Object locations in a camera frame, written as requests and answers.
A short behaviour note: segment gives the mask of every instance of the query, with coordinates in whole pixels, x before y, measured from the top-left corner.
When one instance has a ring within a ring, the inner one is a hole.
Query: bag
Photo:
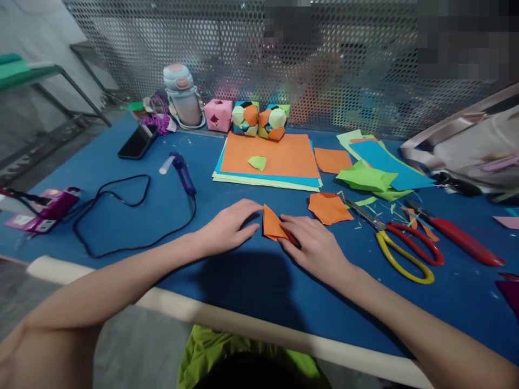
[[[518,93],[519,83],[417,134],[400,147],[403,158],[431,171],[447,169],[475,184],[519,187],[519,105],[493,115],[486,112]],[[424,142],[432,152],[416,149]]]

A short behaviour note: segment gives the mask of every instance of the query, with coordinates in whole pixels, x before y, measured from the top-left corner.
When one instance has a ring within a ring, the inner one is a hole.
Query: yellow scissors handle
[[[388,259],[389,263],[396,269],[397,272],[399,272],[404,277],[410,279],[411,281],[414,281],[419,284],[429,285],[434,282],[434,274],[433,272],[431,272],[431,269],[429,269],[422,262],[420,262],[418,259],[413,257],[411,254],[409,254],[407,251],[403,250],[400,246],[393,242],[385,231],[378,231],[375,234],[375,236],[377,237],[377,242],[380,248],[382,249],[382,252],[384,253],[385,257]],[[422,271],[425,277],[418,278],[416,276],[413,276],[402,266],[400,266],[400,264],[395,260],[395,257],[393,257],[393,255],[389,251],[388,245],[391,246],[400,255],[414,263]]]

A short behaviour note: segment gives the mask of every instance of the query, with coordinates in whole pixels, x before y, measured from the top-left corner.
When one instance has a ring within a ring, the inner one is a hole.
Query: blue table
[[[242,198],[266,203],[277,214],[310,215],[307,209],[309,192],[213,182],[211,174],[222,150],[223,138],[175,133],[158,137],[140,161],[119,159],[117,151],[136,125],[127,115],[32,190],[38,194],[49,187],[77,186],[83,190],[83,199],[89,199],[106,182],[143,173],[151,175],[148,198],[140,207],[130,209],[115,198],[106,197],[84,218],[80,229],[94,252],[150,243],[189,219],[191,200],[181,188],[175,170],[171,169],[164,176],[158,172],[170,151],[178,151],[184,156],[198,191],[197,215],[182,233],[198,230],[220,209]],[[332,133],[290,129],[288,132],[308,133],[315,147],[341,148]],[[398,142],[387,141],[386,145],[397,155]],[[370,196],[349,190],[331,174],[323,173],[322,181],[324,192],[344,190],[354,201]],[[117,184],[112,189],[135,201],[142,195],[144,184],[143,179]],[[355,230],[357,221],[338,223],[329,229],[352,263],[421,308],[519,364],[517,319],[494,284],[499,278],[498,271],[519,273],[518,237],[513,230],[505,229],[491,218],[505,215],[505,211],[487,203],[482,196],[469,199],[448,195],[437,188],[422,189],[419,194],[427,209],[448,218],[479,239],[505,258],[507,266],[499,269],[484,266],[437,232],[445,265],[432,269],[436,277],[432,285],[419,285],[390,266],[376,243],[374,229],[365,222],[358,230]],[[389,206],[383,200],[380,203]],[[383,218],[390,221],[388,210],[380,205],[376,210],[383,210]],[[71,223],[61,224],[47,236],[37,236],[20,244],[22,233],[3,226],[9,216],[0,214],[0,254],[7,257],[31,262],[47,254],[98,269],[130,255],[118,253],[103,259],[89,258],[74,236]],[[405,259],[398,261],[412,274],[421,277],[421,272],[408,266]],[[260,233],[234,252],[178,270],[158,287],[307,334],[393,356],[410,356],[381,323],[309,277],[276,242]]]

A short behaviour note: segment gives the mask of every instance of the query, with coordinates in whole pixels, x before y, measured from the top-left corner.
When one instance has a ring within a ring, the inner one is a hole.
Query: smartphone
[[[157,137],[157,126],[141,124],[119,150],[117,156],[124,159],[141,159]]]

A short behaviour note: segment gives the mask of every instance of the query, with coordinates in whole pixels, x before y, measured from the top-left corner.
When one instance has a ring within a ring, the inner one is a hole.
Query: wall
[[[86,95],[102,106],[102,91],[69,48],[85,35],[59,0],[4,0],[0,2],[0,53],[14,52],[28,63],[52,61],[62,66]],[[117,88],[95,56],[94,72],[107,88]],[[61,76],[42,83],[67,108],[92,112]],[[66,117],[31,87],[0,95],[0,160],[62,124]]]

